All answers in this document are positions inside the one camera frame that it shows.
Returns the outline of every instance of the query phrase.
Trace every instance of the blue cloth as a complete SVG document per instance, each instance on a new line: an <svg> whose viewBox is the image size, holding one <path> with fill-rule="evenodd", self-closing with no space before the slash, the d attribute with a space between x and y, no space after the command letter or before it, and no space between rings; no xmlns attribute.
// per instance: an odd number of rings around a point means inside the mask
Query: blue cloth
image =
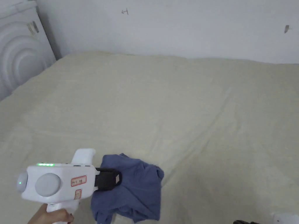
<svg viewBox="0 0 299 224"><path fill-rule="evenodd" d="M159 167L120 154L105 155L101 168L119 170L123 180L111 191L92 195L91 209L97 224L110 224L114 213L131 218L135 223L160 219L164 172Z"/></svg>

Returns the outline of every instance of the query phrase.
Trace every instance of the white appliance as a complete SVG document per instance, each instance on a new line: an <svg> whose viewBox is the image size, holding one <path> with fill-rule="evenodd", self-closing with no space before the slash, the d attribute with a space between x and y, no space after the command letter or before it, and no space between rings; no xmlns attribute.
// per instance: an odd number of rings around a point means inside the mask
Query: white appliance
<svg viewBox="0 0 299 224"><path fill-rule="evenodd" d="M0 9L0 100L55 61L35 1Z"/></svg>
<svg viewBox="0 0 299 224"><path fill-rule="evenodd" d="M74 214L80 199L90 197L96 190L111 190L121 183L120 172L95 168L91 164L94 155L95 149L81 148L76 151L71 164L38 163L29 166L20 174L17 189L23 199L47 203L47 212L65 208Z"/></svg>

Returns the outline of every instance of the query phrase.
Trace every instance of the bed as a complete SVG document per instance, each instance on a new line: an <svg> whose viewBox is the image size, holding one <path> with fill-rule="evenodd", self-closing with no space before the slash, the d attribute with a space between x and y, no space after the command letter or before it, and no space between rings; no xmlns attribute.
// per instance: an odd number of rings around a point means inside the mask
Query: bed
<svg viewBox="0 0 299 224"><path fill-rule="evenodd" d="M3 223L26 223L40 206L16 192L19 172L78 148L96 149L95 166L119 153L160 166L159 223L299 213L299 65L69 55L0 102L0 127ZM90 199L74 223L94 223Z"/></svg>

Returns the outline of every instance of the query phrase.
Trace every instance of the finger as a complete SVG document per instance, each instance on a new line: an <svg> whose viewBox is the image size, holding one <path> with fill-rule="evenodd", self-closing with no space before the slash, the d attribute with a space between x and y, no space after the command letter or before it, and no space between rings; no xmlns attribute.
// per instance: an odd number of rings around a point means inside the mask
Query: finger
<svg viewBox="0 0 299 224"><path fill-rule="evenodd" d="M60 209L60 210L47 213L47 222L49 223L56 223L56 222L70 223L73 220L74 220L73 215L69 214L65 209Z"/></svg>

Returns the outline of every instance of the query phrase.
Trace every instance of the fabric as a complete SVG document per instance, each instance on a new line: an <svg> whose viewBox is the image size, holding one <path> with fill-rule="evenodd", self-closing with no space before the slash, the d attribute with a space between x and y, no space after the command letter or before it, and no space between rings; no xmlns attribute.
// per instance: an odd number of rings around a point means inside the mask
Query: fabric
<svg viewBox="0 0 299 224"><path fill-rule="evenodd" d="M245 60L69 55L0 102L1 222L24 224L40 206L16 192L21 171L70 162L78 148L96 149L95 166L120 153L159 166L158 223L299 213L298 74ZM95 223L90 201L74 224Z"/></svg>
<svg viewBox="0 0 299 224"><path fill-rule="evenodd" d="M110 224L114 213L133 219L135 223L160 219L164 172L159 167L122 153L105 155L101 168L117 169L123 181L111 191L93 193L91 209L98 224Z"/></svg>

